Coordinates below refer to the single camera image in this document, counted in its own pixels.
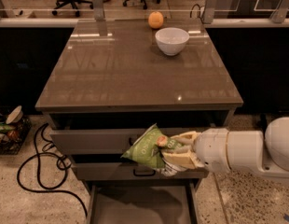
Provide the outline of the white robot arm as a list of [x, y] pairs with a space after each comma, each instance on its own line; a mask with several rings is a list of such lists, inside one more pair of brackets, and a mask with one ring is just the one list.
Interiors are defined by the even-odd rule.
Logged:
[[289, 117], [273, 120], [264, 131], [211, 128], [173, 139], [181, 146], [164, 149], [162, 156], [174, 168], [243, 171], [289, 186]]

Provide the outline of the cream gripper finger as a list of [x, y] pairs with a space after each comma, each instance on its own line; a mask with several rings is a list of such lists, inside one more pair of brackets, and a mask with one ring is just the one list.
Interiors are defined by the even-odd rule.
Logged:
[[178, 169], [197, 169], [204, 167], [204, 164], [200, 161], [197, 154], [191, 150], [185, 153], [162, 151], [162, 156], [167, 164]]
[[192, 146], [195, 144], [195, 141], [197, 140], [199, 136], [200, 136], [200, 133], [196, 131], [190, 131], [190, 132], [174, 135], [172, 139], [176, 140], [180, 144]]

